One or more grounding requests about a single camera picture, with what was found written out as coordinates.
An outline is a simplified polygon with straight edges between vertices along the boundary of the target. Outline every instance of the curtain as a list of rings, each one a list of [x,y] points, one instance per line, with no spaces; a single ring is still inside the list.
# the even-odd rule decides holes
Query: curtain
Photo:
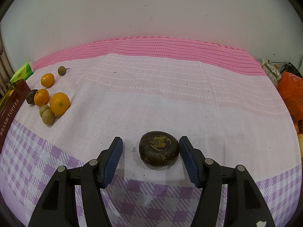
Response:
[[[10,79],[14,75],[14,72],[7,60],[2,38],[0,38],[0,95],[4,96],[7,87],[11,85]]]

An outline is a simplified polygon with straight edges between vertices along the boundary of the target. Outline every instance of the metal screw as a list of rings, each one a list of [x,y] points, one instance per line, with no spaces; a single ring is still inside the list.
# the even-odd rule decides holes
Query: metal screw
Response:
[[[65,170],[65,166],[59,166],[57,170],[61,173]]]
[[[242,166],[242,165],[238,165],[238,166],[237,166],[237,169],[238,169],[239,171],[241,171],[241,172],[245,171],[245,167]]]
[[[89,164],[90,164],[91,166],[95,166],[97,163],[98,163],[98,161],[97,161],[96,159],[92,159],[92,160],[89,162]]]
[[[205,163],[208,165],[212,165],[214,163],[214,161],[210,158],[205,159]]]

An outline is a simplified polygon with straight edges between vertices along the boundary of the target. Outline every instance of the blue gripper pad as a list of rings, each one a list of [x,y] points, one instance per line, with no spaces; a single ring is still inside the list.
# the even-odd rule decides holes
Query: blue gripper pad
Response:
[[[107,185],[110,184],[113,180],[113,177],[114,177],[117,165],[119,163],[122,151],[123,151],[123,141],[120,138],[105,166],[104,180],[103,180],[103,185],[105,187],[107,187]]]
[[[116,136],[110,147],[100,153],[98,157],[100,165],[97,182],[101,184],[101,188],[105,189],[112,182],[122,152],[123,141],[120,137]]]
[[[180,155],[183,159],[187,174],[190,181],[195,187],[201,187],[201,181],[203,178],[203,163],[202,159],[197,154],[195,149],[192,147],[187,136],[182,136],[179,140]]]

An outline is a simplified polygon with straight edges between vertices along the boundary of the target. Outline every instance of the purple checkered pattern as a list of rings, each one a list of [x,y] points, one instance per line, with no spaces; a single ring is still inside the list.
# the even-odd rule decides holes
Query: purple checkered pattern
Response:
[[[0,160],[0,168],[14,195],[24,206],[28,224],[46,184],[60,165],[82,166],[73,158],[13,121]],[[294,213],[301,186],[301,165],[267,180],[257,182],[277,227],[283,227]],[[127,179],[118,175],[105,190],[104,204],[115,227],[190,226],[201,189],[160,185]],[[223,226],[227,187],[222,186],[217,226]],[[81,189],[76,187],[76,203],[80,226],[86,226]]]

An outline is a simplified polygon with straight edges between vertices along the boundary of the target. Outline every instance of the tangerine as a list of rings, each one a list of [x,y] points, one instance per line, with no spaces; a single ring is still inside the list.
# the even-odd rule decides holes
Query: tangerine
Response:
[[[51,87],[55,81],[55,77],[51,73],[44,74],[41,78],[41,84],[43,87]]]
[[[13,92],[14,92],[14,89],[9,92],[9,97],[12,95]]]
[[[34,96],[34,103],[41,107],[45,105],[49,100],[49,93],[46,89],[39,89]]]
[[[51,111],[59,116],[63,115],[70,105],[69,97],[62,92],[54,94],[49,101]]]

